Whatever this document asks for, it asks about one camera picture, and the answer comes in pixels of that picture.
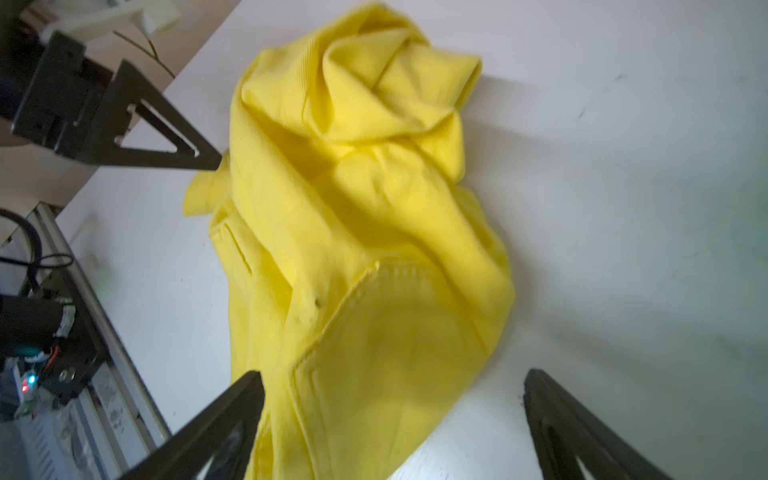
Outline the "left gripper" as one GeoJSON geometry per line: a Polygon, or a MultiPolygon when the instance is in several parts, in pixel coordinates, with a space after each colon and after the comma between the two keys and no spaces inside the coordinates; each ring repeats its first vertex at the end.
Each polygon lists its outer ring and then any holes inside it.
{"type": "Polygon", "coordinates": [[[10,134],[85,164],[215,171],[222,154],[133,64],[56,32],[10,33],[10,134]]]}

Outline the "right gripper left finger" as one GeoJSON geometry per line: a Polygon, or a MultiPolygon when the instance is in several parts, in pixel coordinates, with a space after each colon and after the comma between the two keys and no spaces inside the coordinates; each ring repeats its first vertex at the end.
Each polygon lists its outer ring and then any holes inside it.
{"type": "Polygon", "coordinates": [[[125,479],[243,479],[264,408],[265,390],[249,371],[176,435],[125,473],[125,479]]]}

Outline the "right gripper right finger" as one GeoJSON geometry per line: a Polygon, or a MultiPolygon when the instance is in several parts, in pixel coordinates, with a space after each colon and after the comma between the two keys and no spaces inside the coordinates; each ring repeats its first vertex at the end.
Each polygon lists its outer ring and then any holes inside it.
{"type": "Polygon", "coordinates": [[[626,443],[541,369],[524,382],[524,408],[545,479],[666,479],[668,475],[626,443]]]}

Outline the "yellow trousers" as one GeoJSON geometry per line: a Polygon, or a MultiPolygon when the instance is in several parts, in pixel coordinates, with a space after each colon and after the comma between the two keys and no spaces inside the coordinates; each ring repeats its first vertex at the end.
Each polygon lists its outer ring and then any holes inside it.
{"type": "Polygon", "coordinates": [[[371,3],[240,78],[183,210],[210,218],[231,372],[264,384],[248,478],[389,477],[494,352],[510,266],[461,183],[481,70],[371,3]]]}

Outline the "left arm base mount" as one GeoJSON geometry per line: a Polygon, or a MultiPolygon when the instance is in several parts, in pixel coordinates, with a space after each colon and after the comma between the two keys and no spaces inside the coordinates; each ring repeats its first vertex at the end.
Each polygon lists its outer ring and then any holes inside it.
{"type": "Polygon", "coordinates": [[[38,383],[62,404],[76,399],[109,358],[92,308],[68,270],[29,297],[1,296],[1,357],[35,362],[38,383]]]}

